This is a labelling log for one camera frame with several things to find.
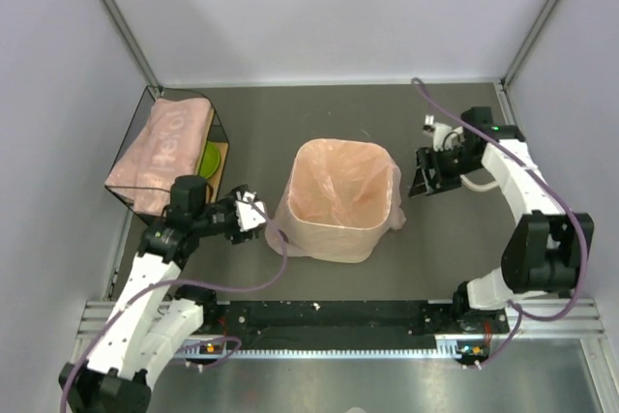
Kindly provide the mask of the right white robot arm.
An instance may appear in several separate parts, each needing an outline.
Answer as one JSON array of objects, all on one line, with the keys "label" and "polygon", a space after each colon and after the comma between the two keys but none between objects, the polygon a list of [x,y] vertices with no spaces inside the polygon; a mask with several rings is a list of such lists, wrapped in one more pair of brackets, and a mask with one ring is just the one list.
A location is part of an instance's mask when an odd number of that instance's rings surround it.
[{"label": "right white robot arm", "polygon": [[[533,163],[525,137],[515,125],[497,125],[487,106],[472,107],[453,128],[427,116],[431,139],[416,152],[412,197],[460,187],[498,189],[510,207],[515,230],[498,268],[462,283],[453,296],[451,317],[462,331],[476,330],[486,317],[510,303],[577,288],[592,243],[594,222],[586,213],[568,213]],[[467,176],[484,169],[493,180],[476,186]]]}]

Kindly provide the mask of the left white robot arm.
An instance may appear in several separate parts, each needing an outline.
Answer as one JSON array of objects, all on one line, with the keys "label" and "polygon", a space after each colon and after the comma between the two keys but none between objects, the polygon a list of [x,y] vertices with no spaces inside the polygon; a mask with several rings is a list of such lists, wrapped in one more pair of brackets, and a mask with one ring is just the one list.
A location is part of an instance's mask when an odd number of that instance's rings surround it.
[{"label": "left white robot arm", "polygon": [[98,334],[59,375],[63,412],[144,412],[165,366],[195,331],[219,323],[210,303],[218,287],[180,275],[201,239],[233,244],[267,223],[265,204],[247,186],[220,201],[197,175],[178,177],[161,215],[142,233],[130,275]]}]

